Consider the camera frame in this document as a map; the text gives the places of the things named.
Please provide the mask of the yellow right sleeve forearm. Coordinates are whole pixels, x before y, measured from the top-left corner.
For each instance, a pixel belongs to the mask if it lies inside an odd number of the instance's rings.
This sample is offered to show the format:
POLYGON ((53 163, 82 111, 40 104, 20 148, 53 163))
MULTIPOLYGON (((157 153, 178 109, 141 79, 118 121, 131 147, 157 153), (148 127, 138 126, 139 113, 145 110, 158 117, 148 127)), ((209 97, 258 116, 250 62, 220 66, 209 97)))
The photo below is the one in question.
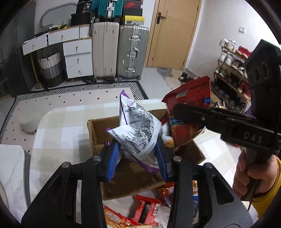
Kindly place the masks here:
POLYGON ((272 188, 265 194, 253 198, 252 205, 260 219, 269 208, 280 188, 280 159, 277 157, 278 173, 272 188))

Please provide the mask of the right hand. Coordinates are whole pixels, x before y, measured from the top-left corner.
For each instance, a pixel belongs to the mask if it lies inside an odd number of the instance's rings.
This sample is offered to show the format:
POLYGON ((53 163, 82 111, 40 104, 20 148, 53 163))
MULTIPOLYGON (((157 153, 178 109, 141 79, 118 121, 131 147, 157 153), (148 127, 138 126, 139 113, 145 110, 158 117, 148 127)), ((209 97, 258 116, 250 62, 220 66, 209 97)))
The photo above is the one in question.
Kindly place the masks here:
POLYGON ((248 168, 245 151, 239 155, 236 172, 234 176, 233 190, 241 198, 248 191, 247 185, 250 178, 260 180, 255 193, 266 193, 274 185, 279 173, 278 157, 272 155, 269 162, 265 164, 250 165, 248 168))

